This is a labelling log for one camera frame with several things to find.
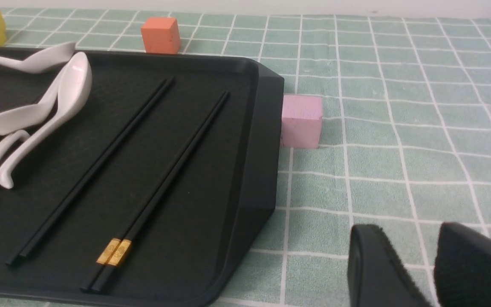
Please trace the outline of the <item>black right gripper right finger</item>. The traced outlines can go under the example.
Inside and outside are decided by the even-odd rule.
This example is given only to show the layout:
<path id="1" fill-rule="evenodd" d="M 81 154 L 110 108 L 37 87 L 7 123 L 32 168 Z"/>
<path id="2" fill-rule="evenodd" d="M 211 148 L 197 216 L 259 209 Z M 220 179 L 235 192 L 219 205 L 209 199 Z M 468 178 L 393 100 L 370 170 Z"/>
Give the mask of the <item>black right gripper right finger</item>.
<path id="1" fill-rule="evenodd" d="M 435 257 L 442 307 L 491 307 L 491 239 L 458 222 L 444 222 Z"/>

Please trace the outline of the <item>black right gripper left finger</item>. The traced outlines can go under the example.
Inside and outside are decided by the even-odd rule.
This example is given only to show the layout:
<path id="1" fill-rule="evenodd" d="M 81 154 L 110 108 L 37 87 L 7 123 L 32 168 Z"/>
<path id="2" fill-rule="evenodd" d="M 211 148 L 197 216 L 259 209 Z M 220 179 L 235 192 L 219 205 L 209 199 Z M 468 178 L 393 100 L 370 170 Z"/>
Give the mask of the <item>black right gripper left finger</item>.
<path id="1" fill-rule="evenodd" d="M 351 307 L 430 307 L 377 225 L 353 225 L 347 284 Z"/>

